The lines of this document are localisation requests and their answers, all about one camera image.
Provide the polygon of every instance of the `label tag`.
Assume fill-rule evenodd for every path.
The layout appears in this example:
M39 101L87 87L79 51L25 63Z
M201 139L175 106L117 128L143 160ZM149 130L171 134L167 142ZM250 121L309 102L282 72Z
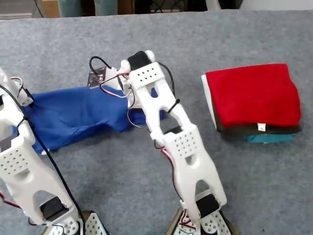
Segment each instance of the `label tag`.
M266 126L265 123L258 123L258 130L259 130L259 131L266 131L266 130L265 130L265 126Z

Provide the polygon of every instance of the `red cloth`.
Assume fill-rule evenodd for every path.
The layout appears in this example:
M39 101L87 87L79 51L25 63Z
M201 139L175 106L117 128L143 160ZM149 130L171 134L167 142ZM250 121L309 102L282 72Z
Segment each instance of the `red cloth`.
M298 125L300 100L286 64L212 71L206 79L225 128L252 123Z

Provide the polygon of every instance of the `blue towel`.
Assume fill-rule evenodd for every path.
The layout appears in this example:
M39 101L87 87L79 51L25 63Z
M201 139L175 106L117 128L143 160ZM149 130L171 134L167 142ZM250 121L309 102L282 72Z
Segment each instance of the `blue towel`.
M123 95L121 91L106 89ZM127 99L111 96L99 88L71 88L33 94L33 97L34 105L24 107L24 110L50 150L97 133L122 132L131 126L126 116ZM142 110L130 110L129 116L135 124L146 123ZM165 118L165 112L161 112L160 117ZM36 152L43 150L37 141L33 147Z

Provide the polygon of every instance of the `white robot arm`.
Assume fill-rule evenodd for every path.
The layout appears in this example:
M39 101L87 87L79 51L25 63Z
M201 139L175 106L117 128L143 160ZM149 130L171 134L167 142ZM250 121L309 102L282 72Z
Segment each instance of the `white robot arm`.
M0 83L0 177L14 201L36 225L62 226L67 235L76 234L79 228L82 231L77 207L64 182L32 148L35 136L21 110L21 106L33 102L32 97L22 87L22 82L8 78L1 69L0 81L3 81ZM11 135L12 126L17 127L18 135ZM36 205L34 195L38 191L55 197Z
M226 195L215 165L204 148L197 126L191 123L165 81L165 75L154 54L151 51L140 51L128 60L123 60L121 69L116 73L128 74L126 77L120 77L120 89L124 94L128 94L129 90L133 91L127 96L129 107L142 108L151 139L163 146L161 151L173 165L174 186L181 198L181 206L185 209L184 217L191 219L186 223L182 218L179 223L181 228L174 233L196 235L202 234L203 230L208 234L231 234L219 212L226 204ZM118 87L116 80L105 85ZM152 88L157 92L157 97L152 97ZM160 127L160 110L175 118L179 127L163 133ZM204 181L209 189L196 195L196 185L199 181Z

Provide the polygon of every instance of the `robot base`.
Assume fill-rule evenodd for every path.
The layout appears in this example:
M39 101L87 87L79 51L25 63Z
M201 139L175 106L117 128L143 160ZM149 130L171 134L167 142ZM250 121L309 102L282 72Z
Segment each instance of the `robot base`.
M108 235L96 213L93 211L83 211L83 216L86 221L86 235ZM64 229L59 226L47 227L42 233L42 235L62 234L66 234L66 231L64 231Z
M241 235L241 232L231 224L220 212L201 219L201 229L193 229L192 222L187 226L180 224L184 218L184 210L178 209L165 235Z

